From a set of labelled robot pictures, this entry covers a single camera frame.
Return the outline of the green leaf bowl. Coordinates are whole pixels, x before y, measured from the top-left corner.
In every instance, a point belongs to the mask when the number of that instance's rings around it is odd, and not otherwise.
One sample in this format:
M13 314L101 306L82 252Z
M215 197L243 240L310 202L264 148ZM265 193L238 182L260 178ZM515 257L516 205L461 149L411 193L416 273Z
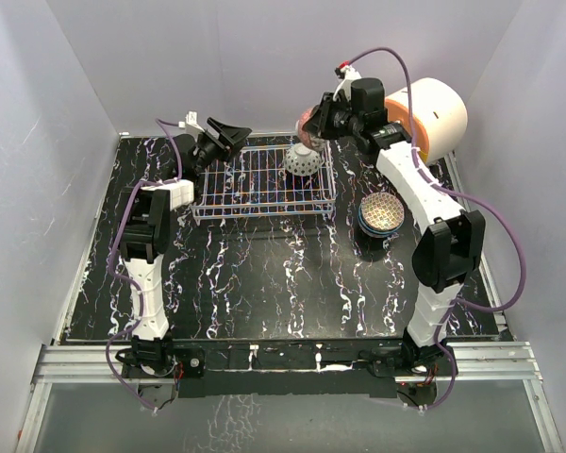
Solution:
M401 226L394 227L392 229L376 229L369 226L362 215L361 212L358 213L358 225L360 229L368 236L372 238L383 239L396 233Z

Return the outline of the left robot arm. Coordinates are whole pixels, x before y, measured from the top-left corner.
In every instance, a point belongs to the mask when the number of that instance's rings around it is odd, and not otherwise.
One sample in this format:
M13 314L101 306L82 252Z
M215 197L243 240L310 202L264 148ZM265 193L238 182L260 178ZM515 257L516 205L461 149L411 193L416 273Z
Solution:
M227 125L211 117L207 118L208 126L202 127L192 110L178 123L160 119L156 123L161 128L170 126L182 131L175 137L166 135L174 151L175 168L164 180L142 180L129 191L108 266L113 272L115 258L120 257L125 266L121 278L131 289L131 351L120 361L164 377L174 370L176 362L161 278L163 258L170 244L171 213L195 201L202 174L215 161L232 162L252 129Z

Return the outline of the white wire dish rack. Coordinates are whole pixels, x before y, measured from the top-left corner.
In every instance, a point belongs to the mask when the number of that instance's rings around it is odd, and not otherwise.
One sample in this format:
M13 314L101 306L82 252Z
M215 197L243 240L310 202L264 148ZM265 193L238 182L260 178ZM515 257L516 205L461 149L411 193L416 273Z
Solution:
M312 176L293 176L283 167L294 144L246 146L230 163L215 161L200 177L191 205L196 223L245 217L321 214L331 216L337 198L331 147Z

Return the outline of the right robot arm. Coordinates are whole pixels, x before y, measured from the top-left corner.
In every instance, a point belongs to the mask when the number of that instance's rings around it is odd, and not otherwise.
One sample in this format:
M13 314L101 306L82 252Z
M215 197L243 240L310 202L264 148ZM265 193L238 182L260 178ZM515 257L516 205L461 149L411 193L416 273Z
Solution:
M428 165L452 151L466 132L461 97L426 77L386 95L374 77L350 75L324 94L302 131L323 140L351 138L411 212L421 238L411 257L418 280L413 315L398 350L370 357L374 371L420 375L445 353L448 313L480 265L486 221L467 211L433 179Z

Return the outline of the beige patterned bowl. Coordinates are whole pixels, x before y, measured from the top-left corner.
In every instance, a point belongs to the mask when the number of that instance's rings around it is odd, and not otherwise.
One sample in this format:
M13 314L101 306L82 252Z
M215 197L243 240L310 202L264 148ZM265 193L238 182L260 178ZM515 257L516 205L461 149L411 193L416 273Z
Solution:
M358 212L362 213L370 227L376 229L399 227L405 220L405 209L402 202L396 196L386 192L371 193L365 196L361 200Z

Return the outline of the white diamond pattern bowl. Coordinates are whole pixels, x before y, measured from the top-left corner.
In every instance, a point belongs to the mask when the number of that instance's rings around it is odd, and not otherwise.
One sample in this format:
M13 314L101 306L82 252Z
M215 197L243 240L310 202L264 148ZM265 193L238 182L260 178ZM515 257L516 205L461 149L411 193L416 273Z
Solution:
M318 172L321 165L321 155L301 143L290 147L283 159L284 170L293 176L312 176Z

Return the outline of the pink floral bowl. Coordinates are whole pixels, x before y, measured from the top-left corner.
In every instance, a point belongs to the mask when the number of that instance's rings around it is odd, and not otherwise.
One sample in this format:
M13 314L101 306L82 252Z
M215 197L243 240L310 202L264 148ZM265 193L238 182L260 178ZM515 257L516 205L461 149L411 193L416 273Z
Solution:
M324 152L326 149L326 140L320 138L310 122L315 107L306 109L299 120L295 124L296 135L300 143L308 149Z

